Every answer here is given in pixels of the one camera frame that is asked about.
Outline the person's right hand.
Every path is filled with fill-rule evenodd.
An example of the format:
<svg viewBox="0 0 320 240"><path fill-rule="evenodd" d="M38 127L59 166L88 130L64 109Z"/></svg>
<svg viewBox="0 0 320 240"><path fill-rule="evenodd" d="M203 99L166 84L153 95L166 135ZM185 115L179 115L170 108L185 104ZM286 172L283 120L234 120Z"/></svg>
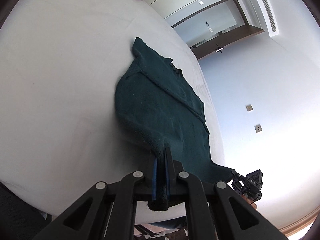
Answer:
<svg viewBox="0 0 320 240"><path fill-rule="evenodd" d="M257 209L257 205L255 203L255 201L250 198L249 196L247 196L246 194L243 194L242 199L244 199L251 207L253 207L255 210Z"/></svg>

